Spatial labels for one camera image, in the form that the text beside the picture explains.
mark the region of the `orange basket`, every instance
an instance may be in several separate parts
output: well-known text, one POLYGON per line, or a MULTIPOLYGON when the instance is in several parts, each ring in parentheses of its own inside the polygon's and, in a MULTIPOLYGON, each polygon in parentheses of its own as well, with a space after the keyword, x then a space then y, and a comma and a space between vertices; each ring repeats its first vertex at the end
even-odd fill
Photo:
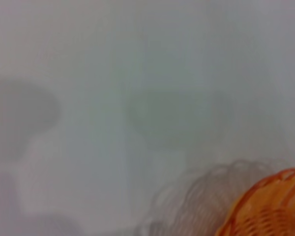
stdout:
POLYGON ((295 169, 251 187, 235 202, 215 236, 295 236, 295 169))

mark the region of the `blurry object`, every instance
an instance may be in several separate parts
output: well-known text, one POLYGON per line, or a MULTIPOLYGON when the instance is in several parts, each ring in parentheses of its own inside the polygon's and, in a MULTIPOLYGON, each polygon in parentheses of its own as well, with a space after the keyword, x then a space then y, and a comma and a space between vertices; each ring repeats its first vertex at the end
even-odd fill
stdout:
POLYGON ((287 166, 279 160, 242 160, 214 167, 203 176, 189 172, 155 197, 143 223, 151 224, 139 227, 137 235, 212 236, 240 195, 287 166))
POLYGON ((149 148, 186 150, 221 140, 233 113, 222 93, 143 91, 132 96, 128 118, 149 148))
POLYGON ((232 207, 216 236, 295 235, 295 169, 266 177, 232 207))

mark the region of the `white surface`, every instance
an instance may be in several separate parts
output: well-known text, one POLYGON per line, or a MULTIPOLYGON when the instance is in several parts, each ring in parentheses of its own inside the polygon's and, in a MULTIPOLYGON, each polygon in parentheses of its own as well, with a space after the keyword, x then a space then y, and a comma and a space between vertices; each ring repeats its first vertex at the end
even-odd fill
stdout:
POLYGON ((3 77, 49 89, 61 117, 0 168, 24 211, 88 234, 133 225, 186 167, 295 156, 295 0, 0 0, 3 77), (155 151, 126 119, 146 89, 223 91, 235 117, 219 141, 155 151))

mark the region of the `orange wicker basket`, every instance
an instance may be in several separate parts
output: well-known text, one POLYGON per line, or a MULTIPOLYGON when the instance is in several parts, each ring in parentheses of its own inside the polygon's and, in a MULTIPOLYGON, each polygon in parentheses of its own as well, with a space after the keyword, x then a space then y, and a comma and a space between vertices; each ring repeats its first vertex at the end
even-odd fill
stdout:
POLYGON ((295 236, 295 169, 253 185, 235 202, 215 236, 295 236))

